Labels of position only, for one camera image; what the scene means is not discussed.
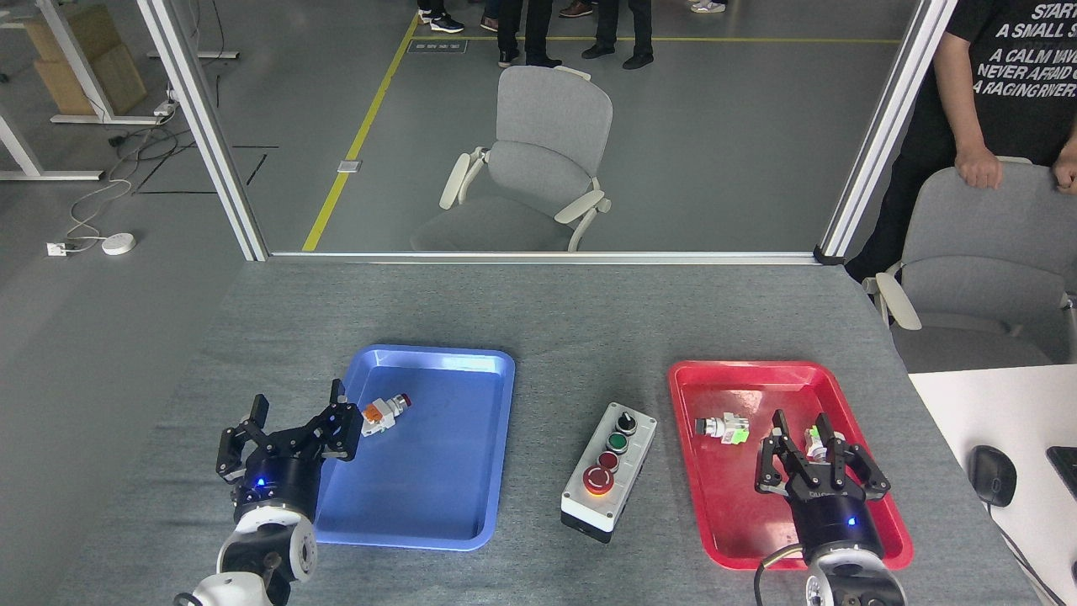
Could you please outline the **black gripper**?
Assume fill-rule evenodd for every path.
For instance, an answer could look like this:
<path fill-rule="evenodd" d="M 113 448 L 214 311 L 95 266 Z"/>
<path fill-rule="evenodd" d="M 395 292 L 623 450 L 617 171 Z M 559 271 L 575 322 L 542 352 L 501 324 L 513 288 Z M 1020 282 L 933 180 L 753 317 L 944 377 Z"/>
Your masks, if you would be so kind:
<path fill-rule="evenodd" d="M 756 467 L 756 491 L 788 497 L 793 526 L 803 546 L 805 561 L 815 561 L 835 549 L 867 550 L 884 556 L 884 548 L 867 501 L 880 501 L 892 483 L 861 443 L 851 443 L 834 429 L 823 412 L 815 419 L 819 445 L 810 460 L 797 448 L 784 410 L 771 418 L 773 429 L 761 441 Z M 811 497 L 788 496 L 786 483 L 774 467 L 781 461 L 788 480 L 811 488 Z"/>
<path fill-rule="evenodd" d="M 220 433 L 215 470 L 230 487 L 239 481 L 232 491 L 232 520 L 239 522 L 255 508 L 269 506 L 295 511 L 313 522 L 323 460 L 355 457 L 361 414 L 347 399 L 342 380 L 334 379 L 326 409 L 300 427 L 284 429 L 281 451 L 279 442 L 264 431 L 268 411 L 266 396 L 256 394 L 250 413 Z M 252 464 L 242 459 L 247 442 L 255 443 L 252 455 L 257 461 Z M 282 453 L 289 457 L 272 457 Z"/>

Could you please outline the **person's right hand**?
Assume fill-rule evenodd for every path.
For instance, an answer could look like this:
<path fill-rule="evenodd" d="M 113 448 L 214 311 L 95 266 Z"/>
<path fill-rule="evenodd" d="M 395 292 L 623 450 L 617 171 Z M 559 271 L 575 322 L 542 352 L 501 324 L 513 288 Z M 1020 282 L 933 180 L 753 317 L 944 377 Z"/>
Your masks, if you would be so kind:
<path fill-rule="evenodd" d="M 1003 180 L 1001 159 L 982 143 L 969 143 L 957 149 L 955 168 L 969 187 L 998 189 Z"/>

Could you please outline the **person's left hand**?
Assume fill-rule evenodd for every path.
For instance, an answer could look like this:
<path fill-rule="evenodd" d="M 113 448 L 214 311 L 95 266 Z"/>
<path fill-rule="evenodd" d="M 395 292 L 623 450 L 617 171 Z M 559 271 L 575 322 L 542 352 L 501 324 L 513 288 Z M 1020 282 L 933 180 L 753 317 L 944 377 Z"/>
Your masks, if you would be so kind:
<path fill-rule="evenodd" d="M 1076 135 L 1072 135 L 1069 141 L 1065 143 L 1053 163 L 1053 177 L 1055 188 L 1062 194 L 1076 195 L 1077 175 L 1077 142 Z"/>

